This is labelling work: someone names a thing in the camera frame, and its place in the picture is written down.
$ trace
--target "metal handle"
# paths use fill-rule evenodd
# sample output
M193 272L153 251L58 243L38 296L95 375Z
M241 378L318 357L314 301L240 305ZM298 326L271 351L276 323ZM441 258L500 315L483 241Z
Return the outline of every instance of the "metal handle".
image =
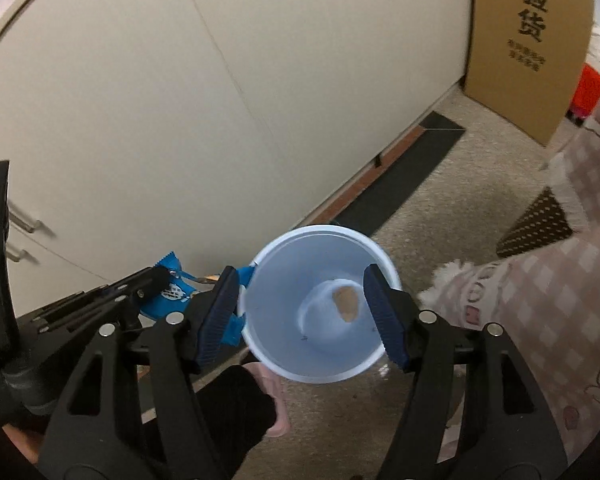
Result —
M20 218L16 215L11 209L9 209L9 220L13 222L13 224L17 225L20 229L23 229L27 233L33 233L36 229L39 229L42 225L40 220L35 220L34 222L28 222L23 218Z
M10 259L12 262L14 263L18 263L21 259L26 258L27 255L29 253L27 253L27 251L25 251L24 249L10 249L9 246L7 245L6 250L4 251L7 258Z

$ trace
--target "blue snack bag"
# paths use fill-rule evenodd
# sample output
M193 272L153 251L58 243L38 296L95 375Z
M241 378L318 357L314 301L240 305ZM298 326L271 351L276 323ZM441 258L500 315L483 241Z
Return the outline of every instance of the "blue snack bag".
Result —
M193 281L197 281L198 279L182 270L182 264L173 251L155 265L163 266L170 270L171 283L169 284L169 288L162 291L148 303L145 303L140 309L141 314L154 321L166 316L170 312L184 312L191 297L200 292L183 280L183 278ZM240 284L244 286L248 285L252 274L253 267L243 267L242 269L238 269ZM216 277L213 276L210 278L211 280L204 279L202 282L212 283L213 278ZM224 330L221 342L231 346L238 346L240 344L244 323L244 315L238 317L235 314L232 314L229 324Z

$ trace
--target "person's hand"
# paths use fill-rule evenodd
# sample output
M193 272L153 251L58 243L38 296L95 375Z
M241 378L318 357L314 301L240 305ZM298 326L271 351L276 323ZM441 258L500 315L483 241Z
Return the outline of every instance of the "person's hand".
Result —
M33 431L19 430L11 424L5 424L2 430L13 442L13 445L24 455L24 458L32 464L38 463L40 448L44 437Z

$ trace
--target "floor mat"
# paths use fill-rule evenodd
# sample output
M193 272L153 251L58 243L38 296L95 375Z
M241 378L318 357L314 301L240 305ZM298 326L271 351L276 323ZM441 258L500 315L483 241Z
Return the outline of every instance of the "floor mat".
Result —
M420 125L427 131L340 213L334 224L371 236L418 189L465 131L436 112L430 113Z

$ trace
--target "cabinet door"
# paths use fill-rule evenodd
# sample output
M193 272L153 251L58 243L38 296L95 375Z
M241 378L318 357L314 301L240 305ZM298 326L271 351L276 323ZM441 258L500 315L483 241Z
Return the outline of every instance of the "cabinet door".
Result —
M11 227L7 250L20 257L7 260L9 288L16 316L36 310L81 290L87 291L106 282L47 251L27 235Z
M393 41L411 67L413 107L430 107L466 71L471 0L394 0Z
M306 212L464 70L467 37L445 27L459 16L452 29L467 29L468 16L442 16L448 0L195 1L250 109L307 190ZM468 2L453 3L465 12Z
M0 36L0 158L34 239L122 278L248 264L301 218L192 0L32 0Z

